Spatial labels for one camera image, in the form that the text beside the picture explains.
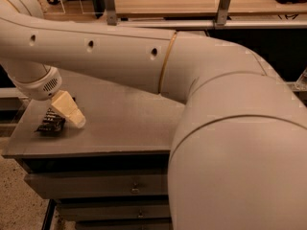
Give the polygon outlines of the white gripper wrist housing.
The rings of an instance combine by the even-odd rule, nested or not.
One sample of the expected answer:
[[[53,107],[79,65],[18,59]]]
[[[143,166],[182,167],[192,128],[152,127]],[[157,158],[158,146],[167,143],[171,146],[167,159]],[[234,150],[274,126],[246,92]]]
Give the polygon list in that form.
[[[67,91],[59,90],[62,78],[57,68],[51,67],[40,79],[30,82],[14,80],[13,83],[21,93],[37,101],[46,101],[55,95],[51,99],[52,110],[77,128],[85,125],[86,119],[71,95]]]

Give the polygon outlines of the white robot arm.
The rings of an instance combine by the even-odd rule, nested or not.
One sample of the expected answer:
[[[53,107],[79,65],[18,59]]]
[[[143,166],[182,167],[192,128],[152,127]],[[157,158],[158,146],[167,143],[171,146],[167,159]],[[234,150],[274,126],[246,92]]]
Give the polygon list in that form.
[[[307,109],[246,47],[206,35],[50,21],[1,0],[0,59],[26,96],[82,127],[61,70],[183,103],[168,166],[174,230],[307,230]]]

